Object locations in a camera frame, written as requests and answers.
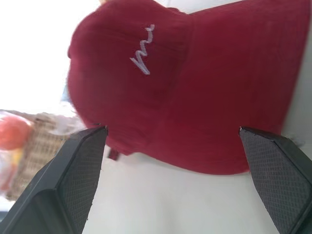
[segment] white surface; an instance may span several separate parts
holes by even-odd
[[[178,8],[180,11],[185,13],[192,13],[236,1],[240,0],[167,0],[167,5],[165,6]]]
[[[301,149],[312,159],[312,23],[284,134],[305,141]]]
[[[83,234],[100,232],[278,234],[249,174],[198,174],[143,154],[104,159]]]

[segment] red baseball cap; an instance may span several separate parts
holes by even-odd
[[[310,0],[244,0],[193,14],[112,0],[77,27],[70,97],[107,144],[188,170],[248,171],[240,126],[280,133]]]

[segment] red object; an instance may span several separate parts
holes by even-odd
[[[0,150],[23,147],[31,132],[31,126],[20,117],[5,116],[0,119]]]
[[[117,150],[111,149],[109,151],[108,158],[117,161],[119,159],[119,152]]]
[[[87,126],[108,125],[108,145],[123,154],[245,172],[238,129],[280,133],[309,18],[310,0],[244,0],[190,15],[113,0],[73,35],[70,96]]]

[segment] white embroidered script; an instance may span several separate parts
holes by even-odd
[[[153,30],[154,30],[154,28],[155,28],[155,25],[153,25],[153,24],[151,24],[151,26],[149,28],[145,28],[145,30],[148,32],[148,38],[147,38],[147,40],[140,41],[141,50],[136,51],[136,59],[130,58],[130,60],[136,66],[138,66],[138,68],[141,69],[141,71],[146,75],[149,75],[150,71],[145,66],[141,56],[144,56],[144,57],[147,56],[145,44],[147,44],[147,43],[149,44],[153,41]]]

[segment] textured rubber pad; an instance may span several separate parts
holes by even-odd
[[[98,187],[104,134],[98,132],[82,143],[59,187],[60,198],[79,234],[83,231]]]
[[[285,137],[248,128],[240,137],[255,188],[272,221],[280,234],[297,233],[311,209],[312,185],[296,162],[304,156],[312,168],[311,161]]]

